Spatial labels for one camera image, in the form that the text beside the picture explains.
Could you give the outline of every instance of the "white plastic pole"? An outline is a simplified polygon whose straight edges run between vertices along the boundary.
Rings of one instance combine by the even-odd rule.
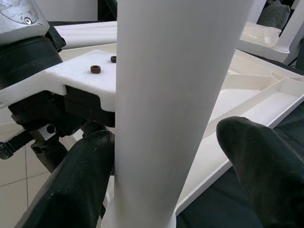
[[[102,227],[175,227],[176,203],[251,3],[119,2],[115,189]]]
[[[289,53],[289,47],[304,23],[304,0],[300,0],[280,39],[273,49]]]

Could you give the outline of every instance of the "brown nut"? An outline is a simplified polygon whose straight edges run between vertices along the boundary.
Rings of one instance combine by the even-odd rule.
[[[91,66],[91,73],[93,74],[99,74],[101,72],[101,68],[99,65],[93,65]]]
[[[116,56],[111,56],[111,62],[116,63]]]

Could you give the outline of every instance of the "floor tile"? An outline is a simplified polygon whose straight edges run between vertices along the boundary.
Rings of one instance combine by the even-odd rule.
[[[25,147],[26,150],[26,161],[27,161],[27,177],[33,177],[40,175],[42,173],[48,172],[46,167],[39,161],[36,154],[32,151],[30,147],[34,141],[28,143]]]
[[[11,112],[7,107],[0,109],[0,116],[0,124],[14,122],[14,120],[11,118]]]
[[[42,187],[42,185],[47,181],[50,173],[44,173],[35,177],[28,178],[28,205],[31,204],[34,197]]]
[[[96,228],[100,228],[100,226],[101,226],[101,218],[99,217],[98,221],[97,221]]]
[[[0,141],[10,138],[15,133],[0,135]],[[7,160],[0,160],[0,186],[26,178],[25,147],[16,151]]]
[[[20,180],[0,187],[0,227],[13,228],[27,210],[27,184]]]

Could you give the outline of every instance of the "white wall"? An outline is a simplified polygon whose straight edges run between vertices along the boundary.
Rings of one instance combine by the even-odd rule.
[[[256,23],[261,15],[263,7],[265,6],[266,0],[255,0],[251,7],[247,21]]]
[[[97,20],[97,0],[36,0],[50,21]]]

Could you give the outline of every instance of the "white tile floor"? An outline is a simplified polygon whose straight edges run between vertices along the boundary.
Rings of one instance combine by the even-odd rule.
[[[0,124],[0,142],[20,130],[14,123]],[[13,228],[50,176],[28,143],[7,160],[0,160],[0,228]],[[69,139],[67,148],[73,142]]]

